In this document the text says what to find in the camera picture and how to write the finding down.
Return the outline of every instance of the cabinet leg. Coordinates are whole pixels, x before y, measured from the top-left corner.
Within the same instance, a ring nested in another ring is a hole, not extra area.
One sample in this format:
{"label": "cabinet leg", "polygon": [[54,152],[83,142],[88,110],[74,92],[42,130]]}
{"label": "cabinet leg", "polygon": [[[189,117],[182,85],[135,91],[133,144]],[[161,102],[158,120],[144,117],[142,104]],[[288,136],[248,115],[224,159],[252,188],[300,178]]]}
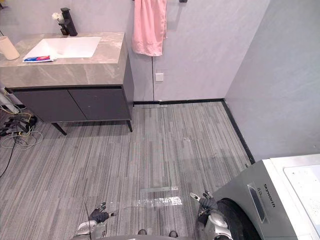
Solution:
{"label": "cabinet leg", "polygon": [[127,124],[128,124],[128,127],[129,127],[130,132],[132,133],[133,130],[132,130],[131,121],[130,121],[130,120],[127,120],[126,122],[127,122]]}
{"label": "cabinet leg", "polygon": [[67,133],[58,125],[58,123],[51,123],[56,129],[59,130],[60,133],[62,133],[63,135],[67,135]]}

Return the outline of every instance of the toothpaste tube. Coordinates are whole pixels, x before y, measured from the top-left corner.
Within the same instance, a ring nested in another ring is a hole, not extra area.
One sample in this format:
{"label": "toothpaste tube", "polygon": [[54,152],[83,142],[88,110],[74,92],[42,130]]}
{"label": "toothpaste tube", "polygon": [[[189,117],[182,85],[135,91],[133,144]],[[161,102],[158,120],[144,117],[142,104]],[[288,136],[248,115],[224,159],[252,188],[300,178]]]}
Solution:
{"label": "toothpaste tube", "polygon": [[43,62],[53,62],[57,58],[54,56],[35,56],[35,57],[28,57],[23,59],[24,63],[43,63]]}

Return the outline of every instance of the vanity cabinet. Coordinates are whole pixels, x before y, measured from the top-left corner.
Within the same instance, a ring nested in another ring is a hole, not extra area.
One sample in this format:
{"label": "vanity cabinet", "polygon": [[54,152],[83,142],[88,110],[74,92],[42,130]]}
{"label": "vanity cabinet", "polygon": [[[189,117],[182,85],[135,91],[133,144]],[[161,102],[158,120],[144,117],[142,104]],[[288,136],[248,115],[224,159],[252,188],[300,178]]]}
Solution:
{"label": "vanity cabinet", "polygon": [[132,132],[134,81],[124,32],[78,33],[100,37],[92,57],[58,58],[25,63],[23,57],[42,39],[60,34],[33,34],[16,44],[20,57],[0,55],[0,79],[43,122],[61,133],[60,122],[126,121]]}
{"label": "vanity cabinet", "polygon": [[68,91],[87,120],[127,120],[131,118],[121,88],[70,89]]}
{"label": "vanity cabinet", "polygon": [[11,91],[45,123],[124,120],[132,132],[133,99],[128,99],[123,86]]}
{"label": "vanity cabinet", "polygon": [[14,95],[45,123],[85,121],[68,90],[22,90]]}

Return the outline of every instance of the marble countertop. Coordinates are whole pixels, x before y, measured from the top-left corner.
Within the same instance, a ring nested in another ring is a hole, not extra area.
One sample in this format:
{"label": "marble countertop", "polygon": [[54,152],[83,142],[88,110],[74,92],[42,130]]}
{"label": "marble countertop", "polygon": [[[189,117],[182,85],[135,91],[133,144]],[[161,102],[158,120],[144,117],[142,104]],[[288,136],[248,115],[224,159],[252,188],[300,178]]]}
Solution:
{"label": "marble countertop", "polygon": [[[64,36],[61,33],[32,34],[26,36],[15,45],[20,57],[15,60],[7,60],[0,54],[0,68],[4,67],[30,67],[30,65],[61,65],[61,64],[117,64],[123,44],[124,32],[91,32],[78,33],[76,37]],[[53,62],[23,62],[25,55],[33,49],[42,39],[101,37],[101,40],[92,57],[86,58],[58,58]]]}
{"label": "marble countertop", "polygon": [[79,33],[77,37],[101,37],[92,57],[22,62],[25,55],[42,39],[65,37],[57,33],[28,35],[15,45],[20,53],[18,59],[7,60],[0,54],[0,81],[12,89],[123,84],[129,61],[124,32]]}

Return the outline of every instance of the white washing machine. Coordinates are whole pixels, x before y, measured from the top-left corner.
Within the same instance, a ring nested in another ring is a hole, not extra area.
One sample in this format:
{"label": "white washing machine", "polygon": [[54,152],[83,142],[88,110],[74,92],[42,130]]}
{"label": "white washing machine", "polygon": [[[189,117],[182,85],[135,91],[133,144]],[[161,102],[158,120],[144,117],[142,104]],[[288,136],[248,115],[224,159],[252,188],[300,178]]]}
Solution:
{"label": "white washing machine", "polygon": [[235,240],[320,240],[320,154],[258,161],[213,197]]}

